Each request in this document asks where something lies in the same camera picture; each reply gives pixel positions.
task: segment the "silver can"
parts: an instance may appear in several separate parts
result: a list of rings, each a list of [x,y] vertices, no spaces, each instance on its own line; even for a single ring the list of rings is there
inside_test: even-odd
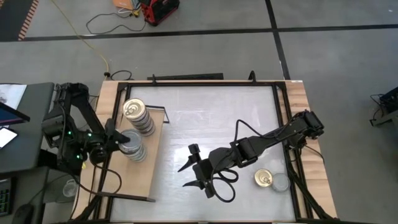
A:
[[[134,162],[143,161],[146,158],[147,150],[142,143],[140,132],[135,129],[127,129],[121,134],[130,138],[130,141],[119,144],[120,151]]]
[[[123,114],[143,136],[150,136],[155,132],[154,120],[142,100],[127,100],[123,105]]]

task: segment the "metal frame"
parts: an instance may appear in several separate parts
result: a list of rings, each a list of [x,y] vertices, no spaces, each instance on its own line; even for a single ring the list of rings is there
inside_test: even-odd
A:
[[[118,114],[118,108],[121,103],[120,101],[121,101],[122,91],[123,90],[126,91],[126,96],[124,98],[124,100],[126,101],[129,99],[130,93],[131,93],[131,88],[133,88],[134,86],[270,86],[270,87],[272,87],[272,92],[274,95],[278,123],[279,123],[279,126],[283,126],[284,121],[282,118],[282,111],[281,111],[280,103],[279,103],[278,90],[280,90],[282,92],[282,99],[284,101],[287,119],[290,119],[292,117],[285,83],[284,82],[257,82],[256,74],[253,71],[250,73],[249,80],[252,80],[252,81],[251,82],[245,82],[245,81],[242,81],[242,82],[228,82],[227,81],[226,82],[226,81],[220,80],[220,82],[207,82],[206,80],[198,80],[197,82],[173,82],[173,81],[157,82],[156,78],[153,77],[151,83],[119,82],[112,118],[116,121],[117,114]],[[286,163],[288,163],[291,161],[290,155],[289,155],[290,148],[287,147],[286,143],[283,145],[283,147],[284,147],[285,161],[286,161]],[[295,162],[296,162],[296,166],[298,168],[298,174],[299,174],[300,178],[302,179],[303,184],[305,186],[307,186],[305,183],[305,176],[304,176],[302,161],[301,161],[301,158],[300,158],[298,152],[295,152],[295,157],[297,158]],[[111,155],[109,155],[108,159],[105,161],[105,163],[104,163],[105,167],[109,166],[110,159],[111,159]],[[99,186],[98,186],[99,192],[103,188],[103,185],[105,182],[105,177],[106,177],[106,171],[102,171],[101,177],[99,180]],[[290,192],[291,192],[291,196],[292,196],[294,214],[295,214],[295,218],[297,220],[297,219],[301,218],[301,214],[300,214],[300,207],[299,207],[299,203],[298,203],[299,199],[297,198],[297,192],[296,192],[296,188],[295,188],[294,184],[290,185]],[[111,217],[111,209],[113,206],[114,198],[127,198],[127,199],[133,199],[133,200],[144,200],[144,201],[149,201],[149,202],[155,201],[151,198],[138,197],[138,196],[133,196],[133,195],[106,194],[106,196],[109,197],[107,205],[106,205],[106,214],[105,214],[106,215],[105,219],[108,219],[108,220],[110,220],[110,217]],[[303,198],[303,200],[304,200],[305,208],[307,211],[307,217],[312,218],[313,217],[312,209],[311,209],[309,203],[307,202],[307,200],[305,198]],[[94,217],[93,217],[94,219],[99,219],[100,208],[101,208],[101,201],[95,208]]]

